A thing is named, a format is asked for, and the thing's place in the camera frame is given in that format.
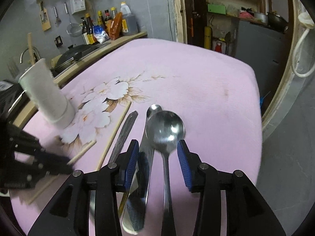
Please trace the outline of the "large oval steel spoon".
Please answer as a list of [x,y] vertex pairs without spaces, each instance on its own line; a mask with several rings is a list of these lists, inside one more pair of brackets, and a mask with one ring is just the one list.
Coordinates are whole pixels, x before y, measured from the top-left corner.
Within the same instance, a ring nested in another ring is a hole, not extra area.
[[[112,163],[112,162],[116,161],[118,155],[122,151],[124,143],[125,143],[127,137],[129,136],[129,133],[130,133],[137,117],[138,117],[137,111],[133,111],[132,113],[130,113],[128,115],[128,117],[125,120],[123,127],[120,131],[120,134],[119,134],[118,139],[116,141],[116,144],[113,148],[113,151],[110,155],[108,163]],[[91,191],[91,193],[90,193],[90,215],[92,218],[95,217],[94,213],[95,213],[95,191]]]

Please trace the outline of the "white plastic utensil holder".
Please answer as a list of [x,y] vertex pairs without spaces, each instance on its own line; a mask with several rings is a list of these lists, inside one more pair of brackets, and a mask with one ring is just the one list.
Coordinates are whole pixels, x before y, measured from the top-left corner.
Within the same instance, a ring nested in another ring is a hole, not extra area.
[[48,123],[57,129],[64,129],[71,124],[75,109],[54,82],[44,58],[20,76],[19,84]]

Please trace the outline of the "black wok pan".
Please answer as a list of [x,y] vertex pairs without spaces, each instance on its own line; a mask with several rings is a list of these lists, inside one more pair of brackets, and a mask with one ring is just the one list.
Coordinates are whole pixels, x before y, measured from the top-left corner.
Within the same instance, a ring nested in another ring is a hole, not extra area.
[[105,44],[82,44],[78,46],[69,46],[68,51],[66,51],[56,62],[55,66],[51,68],[51,73],[53,76],[57,76],[67,68],[69,68],[74,63],[79,62],[83,57],[89,55],[90,53],[96,51],[97,49],[106,46]]

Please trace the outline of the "grey cabinet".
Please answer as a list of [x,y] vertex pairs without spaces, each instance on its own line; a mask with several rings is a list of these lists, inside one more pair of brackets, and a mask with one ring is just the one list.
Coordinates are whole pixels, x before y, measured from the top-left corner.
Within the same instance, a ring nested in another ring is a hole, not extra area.
[[255,72],[261,96],[279,84],[286,65],[286,36],[280,32],[240,21],[236,35],[235,58]]

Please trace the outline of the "gold long-handled spoon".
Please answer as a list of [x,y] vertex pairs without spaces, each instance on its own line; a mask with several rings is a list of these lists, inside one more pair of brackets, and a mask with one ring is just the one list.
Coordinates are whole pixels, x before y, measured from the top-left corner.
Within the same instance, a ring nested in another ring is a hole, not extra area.
[[127,202],[128,196],[129,196],[129,192],[130,192],[130,190],[127,190],[125,193],[123,193],[123,196],[122,196],[119,208],[118,208],[118,216],[119,216],[119,218],[121,218],[121,215],[124,212],[125,205],[126,205],[126,202]]

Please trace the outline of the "yellow gas cylinder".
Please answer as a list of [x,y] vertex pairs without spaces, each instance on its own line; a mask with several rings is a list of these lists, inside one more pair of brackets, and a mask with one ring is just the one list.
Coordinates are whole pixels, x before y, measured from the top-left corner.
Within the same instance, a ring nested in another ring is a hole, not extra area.
[[204,48],[210,50],[212,47],[212,28],[205,27]]

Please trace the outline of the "orange snack bag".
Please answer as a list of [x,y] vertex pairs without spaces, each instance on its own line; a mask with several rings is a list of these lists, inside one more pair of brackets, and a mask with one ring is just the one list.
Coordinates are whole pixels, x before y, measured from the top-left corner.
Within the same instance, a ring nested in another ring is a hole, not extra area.
[[122,14],[122,12],[119,12],[115,16],[115,18],[112,21],[112,24],[110,26],[109,37],[113,41],[118,39],[120,36],[120,31],[121,31],[121,27],[122,27],[122,18],[123,18],[123,14]]

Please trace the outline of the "blue white bag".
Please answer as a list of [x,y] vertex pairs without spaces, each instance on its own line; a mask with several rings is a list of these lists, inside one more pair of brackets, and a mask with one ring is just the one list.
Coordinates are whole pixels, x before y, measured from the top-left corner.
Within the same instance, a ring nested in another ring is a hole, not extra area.
[[103,27],[99,25],[94,26],[94,37],[100,44],[105,43],[106,41],[110,40],[110,37],[105,32]]

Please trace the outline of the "green box on shelf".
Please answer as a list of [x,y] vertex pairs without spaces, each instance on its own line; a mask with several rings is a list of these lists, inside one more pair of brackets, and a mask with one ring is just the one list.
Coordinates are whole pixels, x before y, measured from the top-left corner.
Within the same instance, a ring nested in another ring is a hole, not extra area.
[[219,5],[219,4],[207,4],[208,12],[209,13],[215,13],[215,14],[226,14],[226,7],[225,5]]

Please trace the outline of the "dark sauce bottle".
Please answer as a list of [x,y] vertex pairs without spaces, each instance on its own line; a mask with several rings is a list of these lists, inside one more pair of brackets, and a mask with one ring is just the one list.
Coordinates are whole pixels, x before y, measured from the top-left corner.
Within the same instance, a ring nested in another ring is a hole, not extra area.
[[98,43],[94,36],[94,24],[89,13],[86,13],[85,17],[82,17],[82,35],[86,44],[95,45]]

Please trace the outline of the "metal strainer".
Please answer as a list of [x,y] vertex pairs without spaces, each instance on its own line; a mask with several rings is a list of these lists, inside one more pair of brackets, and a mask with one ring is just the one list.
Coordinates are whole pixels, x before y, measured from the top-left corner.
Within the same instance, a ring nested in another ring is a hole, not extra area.
[[67,3],[64,3],[64,7],[65,7],[65,12],[68,16],[69,19],[69,25],[67,27],[67,34],[71,37],[79,37],[82,34],[82,28],[80,25],[78,25],[77,23],[72,23],[71,19],[70,19],[70,14],[69,14],[69,10],[67,7]]

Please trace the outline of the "pink floral tablecloth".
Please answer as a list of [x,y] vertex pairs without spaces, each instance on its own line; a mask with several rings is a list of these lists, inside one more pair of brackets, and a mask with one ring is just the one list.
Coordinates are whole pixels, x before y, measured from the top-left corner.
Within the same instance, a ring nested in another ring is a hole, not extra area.
[[240,169],[257,182],[259,90],[253,69],[238,59],[196,46],[138,39],[88,67],[62,91],[76,109],[71,124],[58,130],[38,112],[25,131],[47,151],[69,157],[93,143],[75,169],[89,173],[108,163],[108,140],[124,113],[138,113],[128,138],[138,140],[140,151],[151,152],[145,123],[153,112],[164,110],[182,119],[188,148],[203,162],[228,173]]

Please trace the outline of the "steel butter knife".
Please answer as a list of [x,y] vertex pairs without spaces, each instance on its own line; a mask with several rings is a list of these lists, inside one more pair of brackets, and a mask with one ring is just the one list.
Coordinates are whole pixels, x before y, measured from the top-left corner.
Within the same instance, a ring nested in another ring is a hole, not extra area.
[[137,235],[144,228],[149,181],[154,149],[143,134],[137,161],[137,169],[130,191],[125,198],[122,226],[127,233]]

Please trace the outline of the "large soy sauce jug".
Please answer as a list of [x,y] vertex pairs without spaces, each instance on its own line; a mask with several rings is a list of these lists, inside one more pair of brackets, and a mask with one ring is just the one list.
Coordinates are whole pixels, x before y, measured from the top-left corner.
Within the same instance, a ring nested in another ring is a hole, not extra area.
[[138,26],[136,17],[132,14],[129,6],[125,2],[121,2],[122,13],[122,34],[124,36],[130,36],[138,34]]

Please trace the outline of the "round steel spoon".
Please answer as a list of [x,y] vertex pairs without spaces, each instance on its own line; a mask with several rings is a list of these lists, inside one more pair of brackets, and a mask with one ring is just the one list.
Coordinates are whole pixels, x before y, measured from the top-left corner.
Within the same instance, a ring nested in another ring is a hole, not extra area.
[[177,234],[170,191],[169,156],[177,148],[177,142],[184,136],[184,123],[174,112],[162,110],[151,116],[147,122],[147,140],[150,146],[161,154],[163,161],[164,200],[161,235]]

